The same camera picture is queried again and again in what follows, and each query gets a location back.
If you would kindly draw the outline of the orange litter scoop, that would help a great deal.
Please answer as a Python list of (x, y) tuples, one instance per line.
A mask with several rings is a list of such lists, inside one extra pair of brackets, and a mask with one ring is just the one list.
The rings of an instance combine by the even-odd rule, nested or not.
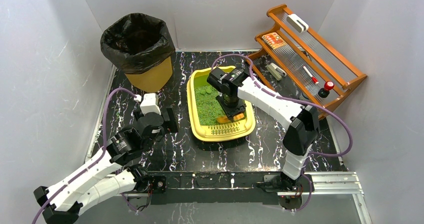
[(239, 114), (236, 114), (236, 115), (234, 115), (234, 116), (232, 116), (232, 117), (228, 117), (228, 116), (221, 116), (221, 117), (218, 117), (218, 118), (216, 118), (216, 121), (217, 121), (219, 124), (225, 124), (225, 123), (230, 123), (230, 122), (239, 121), (239, 120), (242, 120), (242, 119), (244, 119), (244, 118), (245, 118), (244, 113), (239, 113)]

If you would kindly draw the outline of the yellow litter box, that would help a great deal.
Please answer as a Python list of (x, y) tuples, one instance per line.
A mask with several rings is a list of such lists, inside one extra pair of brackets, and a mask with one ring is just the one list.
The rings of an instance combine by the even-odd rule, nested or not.
[(244, 117), (238, 121), (214, 125), (201, 124), (200, 105), (196, 101), (195, 89), (210, 86), (207, 83), (210, 70), (206, 68), (194, 71), (187, 83), (188, 113), (194, 136), (205, 142), (223, 142), (249, 135), (254, 130), (256, 121), (252, 104), (248, 101), (245, 102)]

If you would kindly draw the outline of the yellow trash bin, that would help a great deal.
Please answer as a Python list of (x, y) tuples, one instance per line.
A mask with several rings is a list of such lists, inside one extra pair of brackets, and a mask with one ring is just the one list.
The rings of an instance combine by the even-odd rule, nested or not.
[(147, 92), (160, 91), (173, 74), (171, 57), (142, 74), (125, 74), (132, 86)]

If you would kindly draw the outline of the black trash bag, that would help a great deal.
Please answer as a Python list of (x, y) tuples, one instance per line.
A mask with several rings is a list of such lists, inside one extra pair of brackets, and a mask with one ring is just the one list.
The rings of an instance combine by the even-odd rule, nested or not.
[(126, 74), (143, 74), (176, 51), (166, 22), (143, 13), (127, 14), (108, 27), (100, 47), (105, 58)]

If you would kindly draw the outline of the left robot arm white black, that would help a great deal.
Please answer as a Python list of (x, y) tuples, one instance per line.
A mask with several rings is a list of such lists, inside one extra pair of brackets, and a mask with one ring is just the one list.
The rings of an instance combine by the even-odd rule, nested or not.
[(119, 130), (89, 161), (50, 187), (33, 192), (47, 224), (73, 224), (91, 207), (121, 193), (152, 192), (155, 178), (141, 165), (128, 163), (149, 151), (165, 134), (179, 130), (171, 107), (133, 112), (135, 121)]

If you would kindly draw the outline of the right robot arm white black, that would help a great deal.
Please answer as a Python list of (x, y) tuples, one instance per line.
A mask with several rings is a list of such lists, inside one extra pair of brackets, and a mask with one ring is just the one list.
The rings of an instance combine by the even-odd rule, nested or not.
[(319, 132), (319, 112), (312, 105), (282, 99), (278, 93), (252, 79), (246, 68), (224, 72), (213, 69), (206, 81), (219, 92), (216, 100), (230, 121), (246, 111), (250, 102), (272, 116), (285, 129), (282, 143), (285, 164), (273, 186), (292, 191), (298, 185), (303, 166)]

